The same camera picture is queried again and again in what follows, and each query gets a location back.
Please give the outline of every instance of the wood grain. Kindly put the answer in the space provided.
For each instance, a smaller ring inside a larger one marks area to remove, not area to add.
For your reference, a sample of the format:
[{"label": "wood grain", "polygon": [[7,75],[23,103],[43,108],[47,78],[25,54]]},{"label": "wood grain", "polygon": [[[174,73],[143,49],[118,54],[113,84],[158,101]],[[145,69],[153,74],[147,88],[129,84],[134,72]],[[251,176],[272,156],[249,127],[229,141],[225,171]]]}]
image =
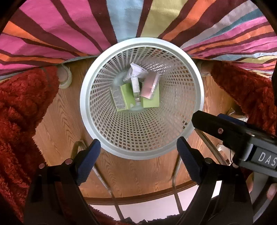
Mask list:
[{"label": "wood grain", "polygon": [[[37,128],[34,140],[49,165],[57,165],[70,157],[75,141],[83,139],[90,144],[79,110],[79,95],[84,76],[94,61],[93,58],[67,64],[73,74],[69,88],[60,89],[49,106],[43,121]],[[233,100],[221,90],[211,77],[205,78],[204,110],[212,114],[226,113]],[[189,137],[193,148],[198,148],[204,157],[213,158],[198,135]],[[115,197],[129,197],[149,194],[171,187],[171,176],[177,159],[177,150],[149,160],[128,160],[101,150],[96,164],[111,186]],[[176,184],[190,180],[184,165],[181,165]],[[109,198],[109,194],[92,172],[86,183],[80,186],[85,197]]]}]

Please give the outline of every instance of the foot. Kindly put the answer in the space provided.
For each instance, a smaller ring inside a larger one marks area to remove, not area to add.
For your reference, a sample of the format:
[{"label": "foot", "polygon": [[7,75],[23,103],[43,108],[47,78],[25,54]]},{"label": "foot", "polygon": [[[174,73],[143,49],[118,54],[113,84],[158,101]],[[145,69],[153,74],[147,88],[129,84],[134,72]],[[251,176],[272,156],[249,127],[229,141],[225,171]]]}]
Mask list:
[{"label": "foot", "polygon": [[212,68],[214,66],[213,61],[200,60],[196,63],[196,66],[200,72],[201,77],[210,76]]},{"label": "foot", "polygon": [[58,65],[57,68],[57,76],[60,82],[59,88],[68,88],[72,82],[72,73],[70,69],[66,67],[64,64]]}]

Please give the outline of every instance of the green box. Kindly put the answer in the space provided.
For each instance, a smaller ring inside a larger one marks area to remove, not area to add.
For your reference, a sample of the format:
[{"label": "green box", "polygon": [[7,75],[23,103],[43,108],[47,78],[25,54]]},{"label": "green box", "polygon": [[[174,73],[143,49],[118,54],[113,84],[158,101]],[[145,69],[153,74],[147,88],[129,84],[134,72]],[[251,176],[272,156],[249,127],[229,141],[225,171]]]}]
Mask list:
[{"label": "green box", "polygon": [[143,108],[159,107],[160,106],[160,90],[159,84],[157,84],[156,90],[153,93],[152,99],[140,97],[141,105]]},{"label": "green box", "polygon": [[118,112],[130,109],[136,105],[131,83],[121,85],[120,87],[110,87],[110,90]]}]

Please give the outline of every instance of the striped fabric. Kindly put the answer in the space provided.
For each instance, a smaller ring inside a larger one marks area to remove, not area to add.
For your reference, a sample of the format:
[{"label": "striped fabric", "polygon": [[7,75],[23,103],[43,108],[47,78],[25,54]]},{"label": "striped fabric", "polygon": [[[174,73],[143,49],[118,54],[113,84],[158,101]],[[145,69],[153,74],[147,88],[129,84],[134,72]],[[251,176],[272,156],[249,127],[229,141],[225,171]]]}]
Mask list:
[{"label": "striped fabric", "polygon": [[0,35],[0,75],[157,37],[191,57],[271,76],[277,37],[250,0],[27,0]]}]

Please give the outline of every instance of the red fuzzy fabric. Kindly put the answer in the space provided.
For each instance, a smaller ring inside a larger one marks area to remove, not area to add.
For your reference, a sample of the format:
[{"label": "red fuzzy fabric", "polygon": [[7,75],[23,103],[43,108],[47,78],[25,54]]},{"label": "red fuzzy fabric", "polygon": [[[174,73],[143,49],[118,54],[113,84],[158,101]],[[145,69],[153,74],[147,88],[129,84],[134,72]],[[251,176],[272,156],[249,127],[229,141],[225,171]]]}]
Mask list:
[{"label": "red fuzzy fabric", "polygon": [[32,137],[58,92],[56,73],[35,68],[0,83],[0,193],[21,221],[31,179],[45,163]]},{"label": "red fuzzy fabric", "polygon": [[275,135],[277,116],[270,79],[220,61],[214,62],[211,75],[248,115],[248,123]]}]

